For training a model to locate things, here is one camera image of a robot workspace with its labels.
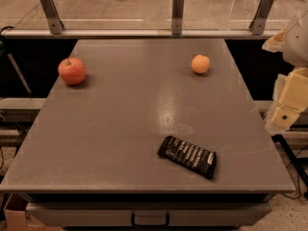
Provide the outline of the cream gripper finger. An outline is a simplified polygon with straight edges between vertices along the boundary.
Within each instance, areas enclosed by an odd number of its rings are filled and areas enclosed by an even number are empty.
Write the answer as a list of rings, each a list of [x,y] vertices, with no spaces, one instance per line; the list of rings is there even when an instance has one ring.
[[[289,130],[308,108],[308,68],[296,67],[288,75],[279,74],[269,109],[269,124]]]
[[[262,49],[271,53],[281,52],[285,30],[279,30],[274,36],[267,39],[262,45]]]

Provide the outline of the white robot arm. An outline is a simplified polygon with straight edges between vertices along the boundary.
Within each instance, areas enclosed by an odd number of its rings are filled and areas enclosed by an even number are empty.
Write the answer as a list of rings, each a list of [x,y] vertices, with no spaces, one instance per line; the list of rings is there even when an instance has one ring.
[[[287,131],[308,108],[308,7],[301,9],[285,29],[269,38],[262,49],[281,52],[283,60],[295,67],[288,75],[278,75],[265,118],[268,131]]]

